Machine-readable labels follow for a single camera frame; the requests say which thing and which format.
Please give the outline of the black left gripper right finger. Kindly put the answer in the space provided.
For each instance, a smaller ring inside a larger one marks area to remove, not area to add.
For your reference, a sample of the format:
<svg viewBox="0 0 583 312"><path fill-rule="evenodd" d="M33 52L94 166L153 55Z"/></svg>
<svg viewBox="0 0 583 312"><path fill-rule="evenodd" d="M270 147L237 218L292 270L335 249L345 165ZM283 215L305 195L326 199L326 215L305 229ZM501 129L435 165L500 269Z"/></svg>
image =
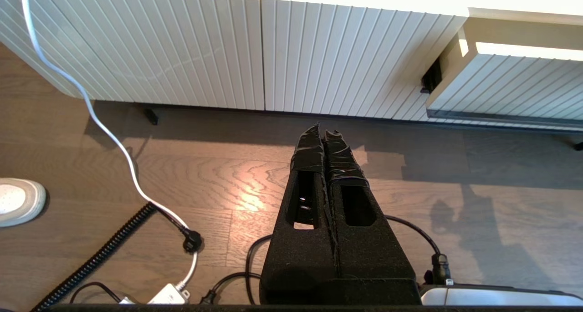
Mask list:
<svg viewBox="0 0 583 312"><path fill-rule="evenodd" d="M341 277L415 281L416 275L343 136L323 139L334 257Z"/></svg>

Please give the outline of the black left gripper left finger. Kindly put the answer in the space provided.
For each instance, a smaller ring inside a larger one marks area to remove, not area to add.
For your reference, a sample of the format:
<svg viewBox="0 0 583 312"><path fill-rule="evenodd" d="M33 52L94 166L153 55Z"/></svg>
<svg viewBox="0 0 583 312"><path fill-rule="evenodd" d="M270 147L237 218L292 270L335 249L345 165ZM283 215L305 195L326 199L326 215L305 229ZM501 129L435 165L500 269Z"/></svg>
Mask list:
<svg viewBox="0 0 583 312"><path fill-rule="evenodd" d="M326 144L315 123L302 132L262 269L262 281L323 281L337 267L337 221Z"/></svg>

